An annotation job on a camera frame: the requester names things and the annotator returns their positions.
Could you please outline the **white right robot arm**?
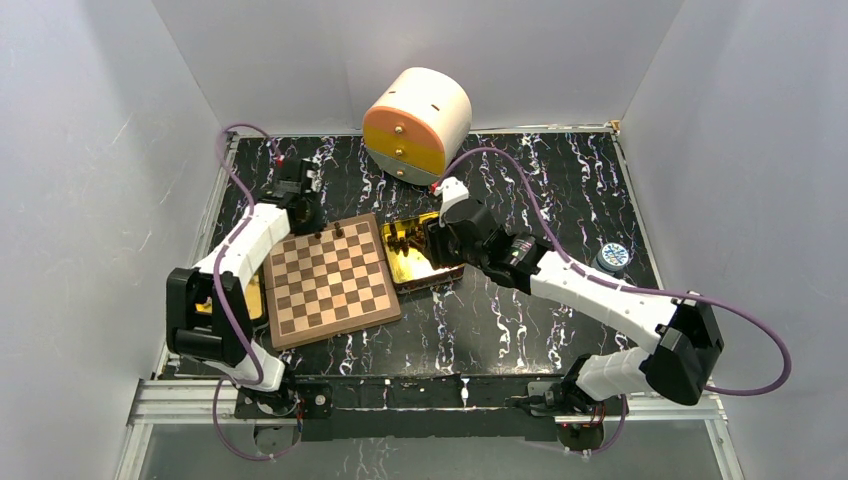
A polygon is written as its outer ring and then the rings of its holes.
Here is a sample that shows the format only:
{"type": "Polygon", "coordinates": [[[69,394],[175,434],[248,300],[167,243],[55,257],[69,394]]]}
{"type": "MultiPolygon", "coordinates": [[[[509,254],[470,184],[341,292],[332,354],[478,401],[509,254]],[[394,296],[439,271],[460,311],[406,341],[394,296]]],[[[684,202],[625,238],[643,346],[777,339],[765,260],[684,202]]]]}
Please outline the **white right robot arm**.
{"type": "Polygon", "coordinates": [[[570,307],[634,341],[628,350],[579,357],[554,389],[557,408],[587,414],[611,397],[635,392],[695,405],[723,350],[710,306],[636,293],[625,282],[564,260],[539,235],[508,232],[477,200],[461,200],[425,221],[420,242],[435,268],[468,264],[499,286],[570,307]]]}

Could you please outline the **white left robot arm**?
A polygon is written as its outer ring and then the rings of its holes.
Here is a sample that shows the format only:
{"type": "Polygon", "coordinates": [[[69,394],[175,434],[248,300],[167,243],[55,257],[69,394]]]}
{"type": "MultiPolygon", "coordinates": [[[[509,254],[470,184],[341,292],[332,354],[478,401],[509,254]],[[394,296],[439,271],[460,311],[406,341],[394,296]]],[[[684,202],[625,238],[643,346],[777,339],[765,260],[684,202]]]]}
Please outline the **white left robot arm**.
{"type": "Polygon", "coordinates": [[[166,278],[168,350],[260,392],[260,403],[275,416],[294,411],[299,391],[284,380],[284,362],[254,341],[246,289],[286,236],[324,228],[318,170],[308,159],[281,161],[271,186],[250,200],[224,240],[194,266],[177,267],[166,278]]]}

